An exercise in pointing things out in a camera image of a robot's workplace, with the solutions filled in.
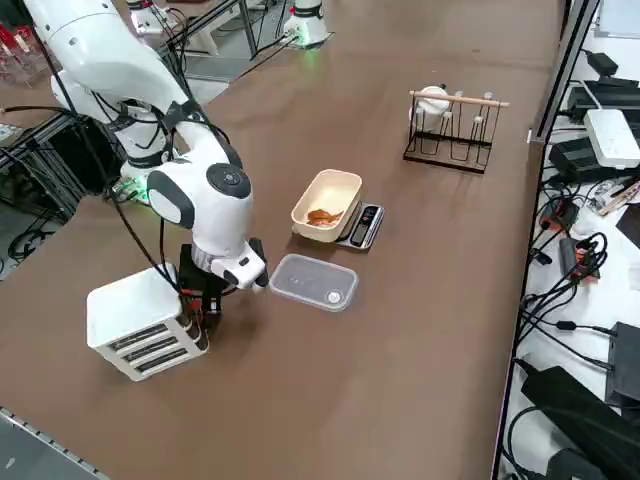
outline white cup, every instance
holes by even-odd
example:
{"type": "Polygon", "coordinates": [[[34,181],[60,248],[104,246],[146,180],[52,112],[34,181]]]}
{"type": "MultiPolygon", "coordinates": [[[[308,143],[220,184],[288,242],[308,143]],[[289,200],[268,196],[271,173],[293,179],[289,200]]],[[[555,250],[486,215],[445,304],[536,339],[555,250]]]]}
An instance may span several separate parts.
{"type": "MultiPolygon", "coordinates": [[[[441,87],[430,86],[421,90],[424,93],[435,93],[437,95],[448,95],[447,91],[441,87]]],[[[419,132],[430,132],[439,127],[442,115],[449,110],[448,100],[437,100],[433,98],[423,98],[418,100],[415,115],[409,112],[413,127],[419,132]]]]}

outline clear plastic lid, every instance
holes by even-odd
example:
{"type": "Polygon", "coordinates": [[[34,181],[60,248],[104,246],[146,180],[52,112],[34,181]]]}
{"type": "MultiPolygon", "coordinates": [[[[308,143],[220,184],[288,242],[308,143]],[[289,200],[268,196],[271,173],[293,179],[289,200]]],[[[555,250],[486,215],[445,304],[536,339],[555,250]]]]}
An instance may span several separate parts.
{"type": "Polygon", "coordinates": [[[290,254],[271,277],[271,290],[329,312],[345,310],[358,286],[353,270],[332,263],[290,254]]]}

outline beige plastic bowl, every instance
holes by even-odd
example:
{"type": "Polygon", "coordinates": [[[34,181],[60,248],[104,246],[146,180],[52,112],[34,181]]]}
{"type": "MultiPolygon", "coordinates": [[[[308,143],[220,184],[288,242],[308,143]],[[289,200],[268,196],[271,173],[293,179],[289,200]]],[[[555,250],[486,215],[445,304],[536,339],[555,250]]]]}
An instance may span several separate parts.
{"type": "Polygon", "coordinates": [[[335,242],[360,202],[362,178],[340,170],[323,170],[304,192],[291,212],[293,229],[300,235],[319,242],[335,242]],[[332,215],[344,212],[340,221],[330,227],[307,225],[307,214],[322,209],[332,215]]]}

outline white table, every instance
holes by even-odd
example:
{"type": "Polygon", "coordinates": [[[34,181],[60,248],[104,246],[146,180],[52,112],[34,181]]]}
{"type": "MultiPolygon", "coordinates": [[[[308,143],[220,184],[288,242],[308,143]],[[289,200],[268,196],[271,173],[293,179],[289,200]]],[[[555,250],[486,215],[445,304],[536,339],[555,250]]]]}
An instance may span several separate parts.
{"type": "MultiPolygon", "coordinates": [[[[640,52],[640,41],[621,38],[596,38],[593,30],[585,40],[583,48],[593,52],[605,52],[619,64],[619,78],[640,79],[640,64],[637,55],[640,52]]],[[[586,56],[581,54],[573,72],[575,80],[597,80],[598,74],[587,64],[586,56]]],[[[572,125],[564,117],[558,117],[554,128],[579,127],[572,125]]],[[[551,142],[570,140],[585,136],[585,132],[557,132],[551,137],[551,142]]],[[[557,173],[554,169],[547,169],[543,178],[557,173]]],[[[591,185],[585,185],[580,193],[586,194],[591,185]]],[[[539,208],[548,200],[541,193],[538,198],[539,208]]],[[[602,278],[594,284],[581,284],[575,299],[567,306],[552,312],[546,321],[571,320],[578,325],[594,325],[611,328],[616,322],[640,327],[640,291],[631,289],[629,268],[640,265],[640,249],[628,240],[617,228],[616,223],[625,209],[610,214],[604,219],[591,212],[587,207],[580,210],[580,217],[571,236],[576,239],[584,238],[596,231],[602,232],[608,240],[608,258],[600,269],[602,278]]],[[[534,238],[540,231],[536,224],[534,238]]],[[[545,239],[553,234],[545,232],[536,245],[541,245],[545,239]]],[[[526,292],[543,293],[553,287],[562,278],[558,253],[558,243],[563,236],[558,236],[551,242],[544,252],[553,259],[551,265],[542,266],[534,261],[529,268],[526,292]]],[[[566,296],[560,297],[555,303],[561,302],[566,296]]],[[[591,358],[607,361],[609,337],[589,330],[562,332],[552,326],[541,325],[550,334],[573,347],[575,350],[591,358]]],[[[522,342],[517,352],[518,358],[524,358],[538,369],[545,369],[560,365],[593,392],[598,398],[605,397],[606,373],[604,370],[592,366],[577,358],[566,349],[549,340],[538,331],[531,332],[522,342]]],[[[511,391],[507,407],[506,429],[513,417],[524,408],[532,406],[531,402],[521,393],[520,389],[526,375],[519,367],[515,367],[511,383],[511,391]]],[[[506,433],[503,436],[506,447],[506,433]]],[[[516,426],[513,437],[513,451],[516,460],[523,467],[546,473],[549,459],[559,450],[573,446],[570,440],[541,412],[525,415],[516,426]]],[[[511,465],[503,458],[500,470],[513,472],[511,465]]]]}

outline fried food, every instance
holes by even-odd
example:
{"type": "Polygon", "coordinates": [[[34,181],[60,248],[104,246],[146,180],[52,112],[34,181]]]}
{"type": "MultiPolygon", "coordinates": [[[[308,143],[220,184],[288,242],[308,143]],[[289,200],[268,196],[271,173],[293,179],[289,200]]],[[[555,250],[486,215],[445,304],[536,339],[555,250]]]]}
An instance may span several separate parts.
{"type": "Polygon", "coordinates": [[[340,221],[344,211],[331,215],[326,210],[318,209],[307,213],[307,225],[314,227],[331,227],[340,221]]]}

